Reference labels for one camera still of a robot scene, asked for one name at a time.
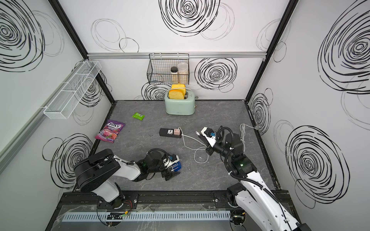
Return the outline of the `pink usb charger adapter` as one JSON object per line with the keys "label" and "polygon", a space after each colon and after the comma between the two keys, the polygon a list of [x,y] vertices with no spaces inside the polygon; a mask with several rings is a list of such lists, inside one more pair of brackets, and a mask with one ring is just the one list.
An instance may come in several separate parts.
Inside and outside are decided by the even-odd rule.
{"label": "pink usb charger adapter", "polygon": [[180,130],[180,129],[174,129],[174,130],[173,130],[173,134],[174,134],[175,136],[180,136],[180,135],[181,135],[181,130]]}

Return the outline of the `black power strip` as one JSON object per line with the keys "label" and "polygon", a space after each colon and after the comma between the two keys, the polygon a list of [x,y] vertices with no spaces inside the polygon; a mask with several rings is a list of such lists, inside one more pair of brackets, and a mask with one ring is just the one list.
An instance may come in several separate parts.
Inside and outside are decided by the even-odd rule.
{"label": "black power strip", "polygon": [[161,137],[170,137],[170,138],[182,138],[182,132],[181,132],[181,135],[180,136],[175,136],[173,134],[173,130],[174,129],[165,129],[165,128],[161,128],[160,131],[159,131],[159,135]]}

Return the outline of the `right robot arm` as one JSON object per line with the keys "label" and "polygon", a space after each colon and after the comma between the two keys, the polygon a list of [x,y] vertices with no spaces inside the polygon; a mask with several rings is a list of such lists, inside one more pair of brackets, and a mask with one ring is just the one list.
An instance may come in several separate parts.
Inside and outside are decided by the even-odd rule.
{"label": "right robot arm", "polygon": [[244,154],[241,137],[229,127],[217,131],[204,127],[197,133],[206,145],[206,153],[224,158],[224,166],[237,184],[227,189],[228,202],[243,209],[263,231],[309,231],[281,204],[263,181],[253,162]]}

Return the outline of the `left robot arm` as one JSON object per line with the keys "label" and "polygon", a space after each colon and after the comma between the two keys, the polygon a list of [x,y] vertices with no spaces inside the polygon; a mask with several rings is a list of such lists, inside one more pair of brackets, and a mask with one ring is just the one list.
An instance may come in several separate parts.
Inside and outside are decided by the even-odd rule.
{"label": "left robot arm", "polygon": [[178,155],[171,155],[163,149],[150,149],[139,161],[126,161],[111,149],[105,149],[78,162],[73,170],[81,192],[93,192],[107,203],[123,203],[125,196],[112,176],[126,178],[132,182],[150,180],[156,173],[166,181],[180,174],[182,168]]}

